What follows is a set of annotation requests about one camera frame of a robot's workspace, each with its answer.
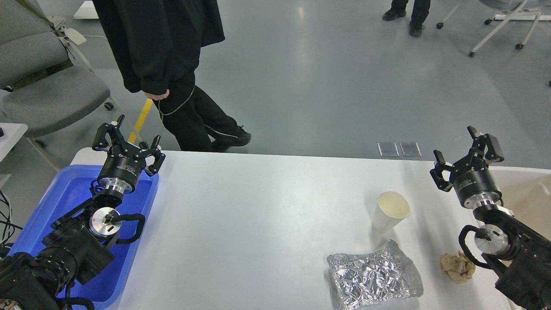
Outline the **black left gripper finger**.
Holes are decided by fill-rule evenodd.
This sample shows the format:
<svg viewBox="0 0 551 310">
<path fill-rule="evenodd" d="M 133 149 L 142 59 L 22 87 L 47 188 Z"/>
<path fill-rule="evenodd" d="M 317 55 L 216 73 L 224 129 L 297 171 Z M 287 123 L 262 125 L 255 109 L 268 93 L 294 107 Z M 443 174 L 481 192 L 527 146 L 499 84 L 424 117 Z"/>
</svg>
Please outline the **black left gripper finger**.
<svg viewBox="0 0 551 310">
<path fill-rule="evenodd" d="M 120 115 L 115 122 L 104 122 L 99 126 L 92 143 L 94 151 L 103 151 L 109 156 L 128 156 L 129 148 L 127 142 L 120 132 L 120 127 L 124 121 L 125 115 Z"/>
<path fill-rule="evenodd" d="M 159 173 L 159 170 L 163 165 L 163 161 L 166 158 L 165 154 L 161 152 L 161 149 L 159 149 L 160 140 L 160 135 L 155 136 L 150 148 L 141 150 L 139 153 L 139 167 L 150 177 Z M 149 157 L 154 158 L 152 164 L 148 164 L 146 162 L 146 159 Z"/>
</svg>

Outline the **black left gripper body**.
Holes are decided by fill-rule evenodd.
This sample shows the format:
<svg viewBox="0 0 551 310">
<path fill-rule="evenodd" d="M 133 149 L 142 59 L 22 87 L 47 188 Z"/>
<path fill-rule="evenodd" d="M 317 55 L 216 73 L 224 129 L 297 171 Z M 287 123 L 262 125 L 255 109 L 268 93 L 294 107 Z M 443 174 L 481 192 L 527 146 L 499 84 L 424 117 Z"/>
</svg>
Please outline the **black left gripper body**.
<svg viewBox="0 0 551 310">
<path fill-rule="evenodd" d="M 134 192 L 140 174 L 146 169 L 146 160 L 133 154 L 124 155 L 115 149 L 108 151 L 108 157 L 98 176 L 98 183 L 105 189 L 121 194 Z"/>
</svg>

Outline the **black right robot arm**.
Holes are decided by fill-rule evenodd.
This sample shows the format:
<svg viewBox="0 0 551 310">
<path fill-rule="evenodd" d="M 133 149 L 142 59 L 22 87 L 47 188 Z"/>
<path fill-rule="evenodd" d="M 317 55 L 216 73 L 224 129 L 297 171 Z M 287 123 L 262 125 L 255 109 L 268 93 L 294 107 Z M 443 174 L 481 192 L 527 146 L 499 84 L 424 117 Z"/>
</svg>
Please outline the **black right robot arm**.
<svg viewBox="0 0 551 310">
<path fill-rule="evenodd" d="M 504 160 L 498 140 L 473 126 L 467 131 L 472 145 L 464 157 L 448 164 L 435 150 L 430 174 L 443 192 L 454 190 L 460 205 L 472 210 L 480 227 L 466 225 L 458 241 L 474 265 L 494 271 L 495 288 L 526 310 L 551 306 L 550 241 L 515 218 L 504 208 L 502 192 L 489 166 Z"/>
</svg>

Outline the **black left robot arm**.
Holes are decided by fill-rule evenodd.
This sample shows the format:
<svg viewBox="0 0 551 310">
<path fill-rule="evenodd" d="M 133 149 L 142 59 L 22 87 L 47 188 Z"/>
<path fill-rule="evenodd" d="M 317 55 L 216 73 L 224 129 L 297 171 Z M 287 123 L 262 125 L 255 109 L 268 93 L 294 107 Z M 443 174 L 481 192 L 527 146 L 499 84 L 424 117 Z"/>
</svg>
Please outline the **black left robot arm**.
<svg viewBox="0 0 551 310">
<path fill-rule="evenodd" d="M 166 156 L 160 136 L 149 149 L 126 141 L 120 132 L 124 117 L 98 128 L 92 148 L 108 155 L 90 183 L 91 197 L 51 224 L 37 255 L 17 252 L 2 259 L 3 310 L 93 310 L 91 300 L 72 297 L 71 289 L 76 282 L 87 284 L 112 263 L 114 245 L 130 245 L 141 237 L 146 217 L 121 214 L 118 206 L 136 190 L 141 173 L 156 175 Z"/>
</svg>

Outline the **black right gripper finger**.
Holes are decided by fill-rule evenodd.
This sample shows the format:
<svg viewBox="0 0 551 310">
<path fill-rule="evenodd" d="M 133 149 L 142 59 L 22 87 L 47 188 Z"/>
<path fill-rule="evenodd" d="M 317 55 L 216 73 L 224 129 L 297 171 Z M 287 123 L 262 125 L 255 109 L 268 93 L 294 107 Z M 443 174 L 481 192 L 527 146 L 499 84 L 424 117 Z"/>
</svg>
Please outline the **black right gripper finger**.
<svg viewBox="0 0 551 310">
<path fill-rule="evenodd" d="M 468 126 L 467 131 L 472 137 L 473 143 L 464 157 L 464 171 L 487 170 L 492 163 L 504 161 L 503 151 L 497 138 L 489 133 L 482 134 L 473 126 Z"/>
<path fill-rule="evenodd" d="M 436 159 L 435 164 L 433 165 L 433 169 L 430 170 L 430 175 L 433 178 L 433 182 L 439 190 L 442 190 L 443 192 L 449 192 L 453 188 L 453 184 L 451 183 L 451 181 L 446 180 L 443 177 L 443 172 L 448 171 L 453 174 L 455 172 L 455 167 L 445 161 L 441 151 L 434 150 L 433 155 L 435 155 Z"/>
</svg>

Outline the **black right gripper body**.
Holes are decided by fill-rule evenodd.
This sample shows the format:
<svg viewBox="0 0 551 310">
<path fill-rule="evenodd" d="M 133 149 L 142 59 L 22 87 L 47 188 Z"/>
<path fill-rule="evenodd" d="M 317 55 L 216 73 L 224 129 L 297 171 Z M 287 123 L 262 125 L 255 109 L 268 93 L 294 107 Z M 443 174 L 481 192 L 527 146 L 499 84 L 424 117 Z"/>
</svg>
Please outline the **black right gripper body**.
<svg viewBox="0 0 551 310">
<path fill-rule="evenodd" d="M 502 192 L 488 166 L 452 167 L 451 184 L 463 208 L 474 210 L 483 201 L 491 204 L 502 201 Z"/>
</svg>

